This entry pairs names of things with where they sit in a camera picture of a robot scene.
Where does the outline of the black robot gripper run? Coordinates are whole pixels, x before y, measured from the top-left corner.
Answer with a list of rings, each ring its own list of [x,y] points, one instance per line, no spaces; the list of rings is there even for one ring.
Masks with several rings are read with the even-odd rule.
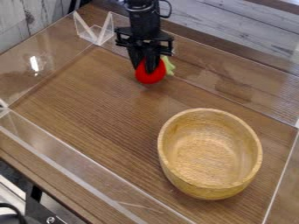
[[[161,30],[161,19],[172,15],[171,8],[168,0],[125,0],[129,26],[115,29],[116,45],[127,48],[133,68],[144,58],[148,74],[159,65],[160,55],[173,53],[173,37]]]

